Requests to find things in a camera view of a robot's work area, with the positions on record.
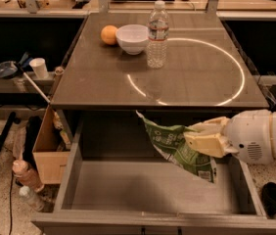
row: drawer handle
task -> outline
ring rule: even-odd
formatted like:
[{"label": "drawer handle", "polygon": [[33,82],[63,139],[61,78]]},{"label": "drawer handle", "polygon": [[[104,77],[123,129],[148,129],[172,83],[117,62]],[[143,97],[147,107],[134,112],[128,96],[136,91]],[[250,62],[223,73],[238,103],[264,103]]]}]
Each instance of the drawer handle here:
[{"label": "drawer handle", "polygon": [[[146,235],[146,228],[142,227],[141,228],[141,235]],[[183,232],[180,227],[177,228],[177,235],[183,235]]]}]

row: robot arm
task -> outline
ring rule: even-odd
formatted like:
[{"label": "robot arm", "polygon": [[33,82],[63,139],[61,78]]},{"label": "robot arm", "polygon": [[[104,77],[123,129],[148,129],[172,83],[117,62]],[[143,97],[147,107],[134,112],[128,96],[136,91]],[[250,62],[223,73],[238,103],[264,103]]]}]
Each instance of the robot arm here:
[{"label": "robot arm", "polygon": [[276,113],[245,111],[191,127],[197,132],[185,132],[186,142],[200,153],[216,158],[233,154],[249,164],[266,165],[276,160]]}]

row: water bottle label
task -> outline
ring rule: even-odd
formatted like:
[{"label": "water bottle label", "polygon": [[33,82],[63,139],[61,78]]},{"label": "water bottle label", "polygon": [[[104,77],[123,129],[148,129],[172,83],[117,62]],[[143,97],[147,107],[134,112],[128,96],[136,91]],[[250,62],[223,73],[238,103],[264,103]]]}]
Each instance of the water bottle label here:
[{"label": "water bottle label", "polygon": [[168,37],[168,24],[165,21],[152,21],[149,23],[149,39],[164,41]]}]

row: gray drawer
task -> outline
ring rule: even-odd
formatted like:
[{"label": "gray drawer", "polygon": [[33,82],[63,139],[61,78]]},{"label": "gray drawer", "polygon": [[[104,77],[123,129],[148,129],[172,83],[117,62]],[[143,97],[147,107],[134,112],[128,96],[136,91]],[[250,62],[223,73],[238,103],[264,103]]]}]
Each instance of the gray drawer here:
[{"label": "gray drawer", "polygon": [[212,184],[159,156],[132,112],[86,112],[54,211],[32,222],[47,235],[276,234],[248,166],[216,163]]}]

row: bottle cap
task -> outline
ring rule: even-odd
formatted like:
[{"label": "bottle cap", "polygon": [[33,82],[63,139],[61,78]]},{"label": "bottle cap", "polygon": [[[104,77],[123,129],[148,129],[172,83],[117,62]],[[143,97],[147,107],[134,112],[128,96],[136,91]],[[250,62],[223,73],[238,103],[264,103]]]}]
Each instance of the bottle cap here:
[{"label": "bottle cap", "polygon": [[28,163],[22,160],[13,161],[12,170],[15,175],[20,175],[28,170]]},{"label": "bottle cap", "polygon": [[21,187],[19,194],[21,197],[29,197],[30,191],[31,190],[28,186],[23,186]]},{"label": "bottle cap", "polygon": [[165,8],[165,2],[162,1],[162,0],[156,1],[155,8],[156,9],[164,9]]}]

